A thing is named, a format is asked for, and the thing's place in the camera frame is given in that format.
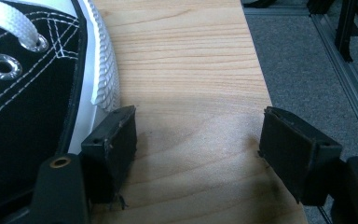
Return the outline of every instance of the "gray carpet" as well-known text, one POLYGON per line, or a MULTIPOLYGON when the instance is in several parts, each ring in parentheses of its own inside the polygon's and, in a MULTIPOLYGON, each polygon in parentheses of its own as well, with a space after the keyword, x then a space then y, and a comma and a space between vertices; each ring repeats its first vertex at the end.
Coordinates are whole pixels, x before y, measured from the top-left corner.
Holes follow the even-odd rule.
MULTIPOLYGON (((278 0, 275 6, 304 7, 307 2, 278 0)), ((340 5, 335 4, 329 15, 339 16, 339 11, 340 5)), ((344 147, 343 160, 358 156, 358 119, 311 19, 247 15, 246 20, 272 104, 294 112, 337 140, 344 147)), ((358 37, 352 39, 351 55, 358 70, 358 37)), ((331 202, 329 199, 324 207, 327 213, 331 202)), ((316 207, 305 207, 305 211, 309 224, 325 223, 316 207)))

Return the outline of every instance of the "shoe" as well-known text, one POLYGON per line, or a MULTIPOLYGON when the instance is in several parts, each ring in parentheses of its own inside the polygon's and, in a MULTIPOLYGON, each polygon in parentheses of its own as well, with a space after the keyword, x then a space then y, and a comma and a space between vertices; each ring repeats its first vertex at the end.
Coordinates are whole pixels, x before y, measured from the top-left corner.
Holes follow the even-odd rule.
POLYGON ((29 202, 43 161, 78 153, 117 108, 116 58, 90 0, 0 1, 0 216, 29 202))

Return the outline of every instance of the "wood grain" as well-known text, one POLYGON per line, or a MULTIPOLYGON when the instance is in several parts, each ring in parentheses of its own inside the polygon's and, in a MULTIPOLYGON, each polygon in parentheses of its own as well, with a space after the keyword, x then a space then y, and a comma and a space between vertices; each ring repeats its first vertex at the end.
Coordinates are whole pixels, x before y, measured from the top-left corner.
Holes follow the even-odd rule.
POLYGON ((98 0, 138 151, 93 223, 306 223, 257 156, 268 90, 240 1, 98 0))

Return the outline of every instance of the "screw hole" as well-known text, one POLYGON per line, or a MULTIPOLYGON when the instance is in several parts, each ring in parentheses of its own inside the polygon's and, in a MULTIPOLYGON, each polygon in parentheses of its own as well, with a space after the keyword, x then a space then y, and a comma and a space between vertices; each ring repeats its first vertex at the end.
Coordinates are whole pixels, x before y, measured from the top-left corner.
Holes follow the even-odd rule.
POLYGON ((50 163, 50 167, 51 168, 62 168, 69 163, 71 163, 71 159, 69 159, 67 157, 59 157, 58 159, 56 159, 50 163))
POLYGON ((92 140, 92 143, 98 144, 98 143, 101 143, 102 141, 103 141, 103 139, 101 139, 101 138, 94 138, 94 140, 92 140))

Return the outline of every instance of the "floor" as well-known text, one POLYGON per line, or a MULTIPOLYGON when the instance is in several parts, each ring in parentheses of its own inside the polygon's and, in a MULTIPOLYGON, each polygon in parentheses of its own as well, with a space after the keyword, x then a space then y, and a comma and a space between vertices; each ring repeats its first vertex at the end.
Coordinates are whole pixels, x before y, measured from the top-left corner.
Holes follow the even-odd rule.
MULTIPOLYGON (((278 0, 266 9, 246 10, 268 92, 274 106, 289 110, 337 140, 342 160, 358 156, 358 110, 306 9, 306 0, 278 0)), ((340 1, 326 18, 337 27, 340 1)), ((358 36, 351 39, 358 75, 358 36)), ((324 211, 329 214, 331 199, 324 211)), ((325 223, 316 207, 305 207, 309 224, 325 223)))

